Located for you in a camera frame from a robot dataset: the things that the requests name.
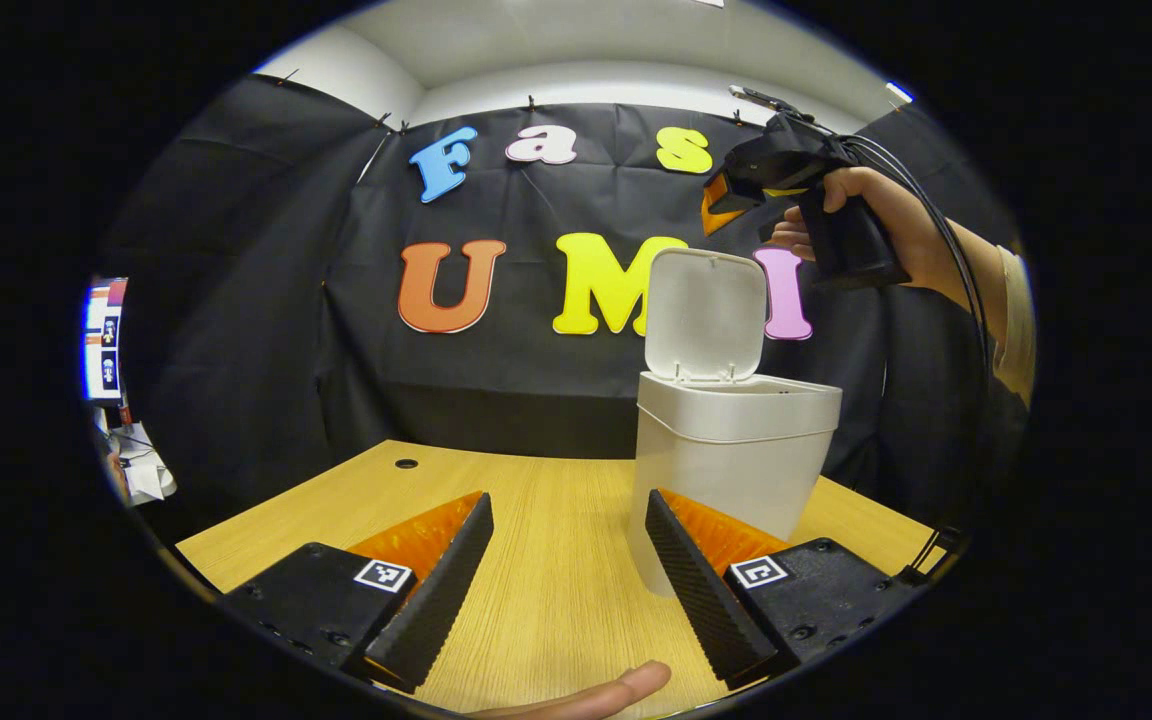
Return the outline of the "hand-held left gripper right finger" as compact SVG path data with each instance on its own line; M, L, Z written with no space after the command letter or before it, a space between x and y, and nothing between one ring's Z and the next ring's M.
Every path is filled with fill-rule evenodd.
M858 641L919 592L828 537L786 544L679 495L649 492L645 530L710 669L732 691Z

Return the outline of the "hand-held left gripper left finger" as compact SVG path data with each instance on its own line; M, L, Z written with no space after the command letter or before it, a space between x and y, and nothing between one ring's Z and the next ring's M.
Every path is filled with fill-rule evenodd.
M475 491L347 550L310 541L225 593L259 632L353 679L412 694L429 679L494 532Z

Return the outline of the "white desktop garbage bin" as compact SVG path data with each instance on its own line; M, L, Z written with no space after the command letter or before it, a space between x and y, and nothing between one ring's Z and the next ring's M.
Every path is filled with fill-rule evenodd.
M823 473L844 392L759 373L767 310L753 260L669 247L650 266L626 537L654 594L673 591L646 533L653 488L786 541Z

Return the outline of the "wooden desktop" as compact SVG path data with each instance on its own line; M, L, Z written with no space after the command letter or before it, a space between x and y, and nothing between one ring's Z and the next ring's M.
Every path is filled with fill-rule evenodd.
M719 682L675 598L646 591L626 541L631 460L479 454L397 441L376 445L314 478L179 543L220 591L308 541L346 550L420 511L482 491L494 532L467 601L404 702L480 711L608 682L647 660L669 665L662 691L614 720L703 720L755 685Z

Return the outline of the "white crumpled paper sheets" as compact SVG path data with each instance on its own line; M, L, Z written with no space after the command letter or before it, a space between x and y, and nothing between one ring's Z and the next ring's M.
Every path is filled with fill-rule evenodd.
M134 506L161 502L179 491L177 480L156 450L141 423L109 430L109 441L118 447L128 500Z

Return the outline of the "black backdrop cloth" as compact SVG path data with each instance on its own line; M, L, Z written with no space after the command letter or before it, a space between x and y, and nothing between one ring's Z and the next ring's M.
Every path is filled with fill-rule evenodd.
M700 111L548 105L392 132L329 94L238 81L147 168L104 241L129 281L132 415L177 483L174 544L387 439L634 455L643 338L616 283L666 241L750 258L791 200L702 227L708 154L759 135Z

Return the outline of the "computer monitor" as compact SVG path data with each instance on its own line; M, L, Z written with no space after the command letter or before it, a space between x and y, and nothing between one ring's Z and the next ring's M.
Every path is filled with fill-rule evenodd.
M126 400L120 341L128 282L127 276L99 276L88 288L81 366L84 397L91 404L118 407Z

